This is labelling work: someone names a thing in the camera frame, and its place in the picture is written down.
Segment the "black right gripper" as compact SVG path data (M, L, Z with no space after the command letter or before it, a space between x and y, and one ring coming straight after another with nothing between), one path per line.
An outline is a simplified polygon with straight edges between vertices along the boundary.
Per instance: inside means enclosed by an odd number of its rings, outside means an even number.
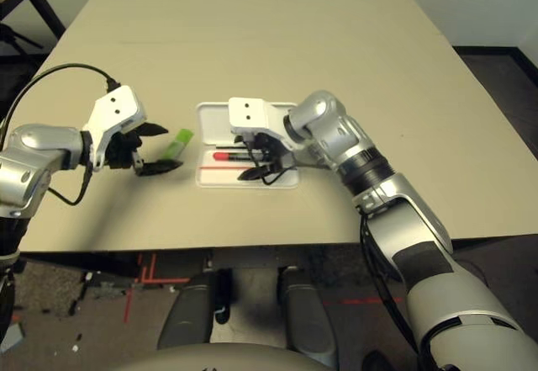
M268 135L256 135L253 140L244 140L241 135L236 135L234 143L244 147L243 152L234 152L234 162L250 162L252 168L244 170L237 179L239 181L254 181L263 179L271 173L282 170L282 161L276 144Z

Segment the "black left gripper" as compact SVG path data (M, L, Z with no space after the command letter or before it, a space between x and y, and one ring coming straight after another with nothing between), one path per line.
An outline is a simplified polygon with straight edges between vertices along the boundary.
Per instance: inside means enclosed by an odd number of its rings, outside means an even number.
M158 124L145 122L138 127L138 134L134 130L125 134L114 134L105 152L105 165L111 169L133 167L138 177L151 177L178 169L183 162L174 159L146 162L138 153L138 148L141 146L140 136L157 136L167 133L168 129Z

